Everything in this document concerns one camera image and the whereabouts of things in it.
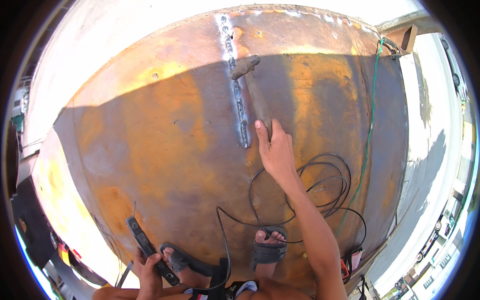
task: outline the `black wire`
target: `black wire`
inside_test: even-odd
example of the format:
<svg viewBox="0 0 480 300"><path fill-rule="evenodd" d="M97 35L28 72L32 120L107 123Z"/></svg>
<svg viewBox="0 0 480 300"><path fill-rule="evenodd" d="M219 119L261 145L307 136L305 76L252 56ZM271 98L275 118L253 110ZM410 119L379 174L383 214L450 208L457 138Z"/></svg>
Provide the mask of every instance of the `black wire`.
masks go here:
<svg viewBox="0 0 480 300"><path fill-rule="evenodd" d="M342 175L342 172L340 170L340 168L338 168L337 166L335 166L333 163L330 163L330 162L322 162L322 161L315 161L317 158L319 157L322 157L322 156L334 156L338 159L340 159L340 161L345 165L346 169L348 170L348 180ZM367 225L365 223L365 219L363 218L363 216L357 212L356 210L352 209L352 208L349 208L349 207L342 207L343 203L345 202L347 196L348 196L348 193L350 192L350 187L351 187L351 173L350 173L350 168L348 168L348 165L347 163L345 162L345 160L343 160L340 156L334 154L334 153L322 153L322 154L319 154L317 156L315 156L314 158L312 158L311 160L309 160L304 166L300 167L297 172L300 172L299 173L299 176L301 177L304 170L308 167L308 166L312 166L312 165L319 165L319 164L324 164L324 165L329 165L329 166L333 166L337 169L337 171L340 173L340 175L334 175L334 176L330 176L330 177L327 177L325 179L322 179L322 180L319 180L317 181L316 183L314 183L311 187L309 187L307 189L307 192L311 191L313 188L315 188L316 186L318 186L319 184L325 182L325 181L328 181L328 180L331 180L331 179L335 179L335 178L340 178L342 180L342 189L340 191L340 195L338 197L336 197L333 201L327 203L327 204L323 204L323 205L316 205L316 207L325 207L325 206L328 206L330 204L334 204L333 207L331 208L327 208L325 210L322 210L320 213L327 213L327 215L324 217L324 218L328 218L329 216L331 216L332 214L334 214L336 211L338 211L339 209L345 209L345 210L349 210L349 211L352 211L354 212L355 214L357 214L360 219L362 220L363 222L363 227L365 228L365 232L363 234L363 239L361 240L361 243L360 243L360 246L363 244L363 242L365 241L365 238L367 237ZM255 218L257 220L257 222L259 223L259 219L258 219L258 215L257 215L257 212L255 210L255 208L253 207L253 201L252 201L252 197L251 197L251 189L252 189L252 184L253 184L253 181L258 177L258 175L263 172L265 170L265 168L262 168L260 169L253 177L252 177L252 180L250 181L250 184L248 186L248 201L250 203L250 207L252 208L253 210L253 213L255 214ZM338 201L340 200L340 198L343 197L343 200L342 202L340 203L339 206L336 206L338 204ZM228 243L227 243L227 236L225 234L225 230L223 228L223 224L222 224L222 220L220 218L220 211L222 211L226 216L228 216L230 219L232 219L233 221L239 223L239 224L242 224L244 226L247 226L247 227L253 227L253 228L265 228L265 227L274 227L274 226L281 226L281 225L284 225L288 222L290 222L291 220L293 220L297 215L295 214L295 210L293 209L293 207L290 205L290 202L288 201L288 197L287 195L285 195L285 200L287 202L287 205L288 207L290 208L290 210L292 211L293 213L293 216L288 219L287 221L283 221L281 223L278 223L278 224L273 224L273 225L254 225L254 224L248 224L248 223L245 223L245 222L242 222L240 220L238 220L237 218L235 218L234 216L230 215L229 213L227 213L223 208L221 208L220 206L217 206L215 208L216 210L216 216L217 216L217 219L218 219L218 224L220 225L220 230L222 232L222 239L223 239L223 245L225 247L225 250L227 252L227 260L228 260L228 265L227 265L227 277L219 284L215 285L214 287L211 287L211 288L194 288L194 287L189 287L185 284L182 284L180 283L182 286L186 287L186 288L192 288L192 289L195 289L195 290L200 290L200 291L209 291L211 289L215 289L215 288L218 288L222 285L224 285L228 279L230 278L230 275L231 275L231 257L230 257L230 250L228 249ZM266 230L264 230L264 232L267 234L267 237L268 238L273 238L275 240L279 240L277 238L274 238L272 237ZM281 242L284 242L284 243L287 243L287 244L296 244L296 243L300 243L300 242L303 242L303 240L297 240L297 241L286 241L286 240L279 240Z"/></svg>

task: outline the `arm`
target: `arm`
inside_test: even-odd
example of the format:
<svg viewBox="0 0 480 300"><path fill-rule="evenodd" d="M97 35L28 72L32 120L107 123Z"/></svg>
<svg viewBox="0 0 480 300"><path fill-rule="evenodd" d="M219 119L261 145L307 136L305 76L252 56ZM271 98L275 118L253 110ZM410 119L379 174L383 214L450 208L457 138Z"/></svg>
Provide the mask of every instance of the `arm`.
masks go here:
<svg viewBox="0 0 480 300"><path fill-rule="evenodd" d="M317 276L317 299L346 299L340 271L340 250L330 227L308 197L298 176L292 136L278 120L272 120L272 139L265 125L255 122L260 157L265 170L277 181L293 204L300 225L308 261Z"/></svg>

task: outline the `shorts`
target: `shorts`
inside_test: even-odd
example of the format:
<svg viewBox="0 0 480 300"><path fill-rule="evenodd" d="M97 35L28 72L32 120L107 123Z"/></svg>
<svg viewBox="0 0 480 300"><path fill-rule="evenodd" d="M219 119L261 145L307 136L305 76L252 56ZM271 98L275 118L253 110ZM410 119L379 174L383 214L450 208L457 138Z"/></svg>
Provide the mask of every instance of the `shorts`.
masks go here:
<svg viewBox="0 0 480 300"><path fill-rule="evenodd" d="M234 300L242 291L249 289L254 292L258 290L257 283L253 280L249 281L235 281L232 285L228 288L225 288L225 293L227 295L227 300ZM188 290L183 292L184 294L193 294L193 290L189 288ZM192 295L190 300L207 300L207 295Z"/></svg>

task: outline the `sandal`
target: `sandal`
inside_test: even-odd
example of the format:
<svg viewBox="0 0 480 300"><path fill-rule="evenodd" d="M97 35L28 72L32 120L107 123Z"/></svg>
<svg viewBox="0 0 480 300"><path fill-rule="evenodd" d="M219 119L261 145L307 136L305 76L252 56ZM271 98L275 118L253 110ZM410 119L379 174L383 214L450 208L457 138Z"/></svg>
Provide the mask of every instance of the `sandal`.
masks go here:
<svg viewBox="0 0 480 300"><path fill-rule="evenodd" d="M202 262L201 260L198 260L194 258L193 256L189 255L187 252L182 250L181 248L170 244L170 243L163 243L160 245L160 253L163 254L163 250L166 247L170 247L173 250L175 250L172 255L168 258L168 261L170 262L170 268L175 273L180 272L183 270L186 266L189 266L190 269L193 271L200 273L206 277L212 277L213 274L213 268L214 266L211 264L207 264L206 262Z"/></svg>
<svg viewBox="0 0 480 300"><path fill-rule="evenodd" d="M262 228L268 235L277 231L287 239L287 233L280 227L265 227ZM250 268L255 272L257 264L272 264L281 261L287 255L287 243L282 244L260 244L253 240L252 262Z"/></svg>

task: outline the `wooden hammer handle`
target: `wooden hammer handle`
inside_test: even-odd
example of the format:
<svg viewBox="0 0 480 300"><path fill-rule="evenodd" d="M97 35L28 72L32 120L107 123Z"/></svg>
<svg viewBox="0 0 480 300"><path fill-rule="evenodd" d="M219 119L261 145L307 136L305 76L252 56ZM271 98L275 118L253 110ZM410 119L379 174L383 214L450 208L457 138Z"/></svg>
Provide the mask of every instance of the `wooden hammer handle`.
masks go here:
<svg viewBox="0 0 480 300"><path fill-rule="evenodd" d="M265 101L262 90L258 85L258 81L253 75L253 70L248 71L245 74L245 80L248 86L248 92L250 93L250 98L252 99L253 109L257 115L258 120L262 120L267 127L268 131L268 140L272 138L272 117L268 111L267 102Z"/></svg>

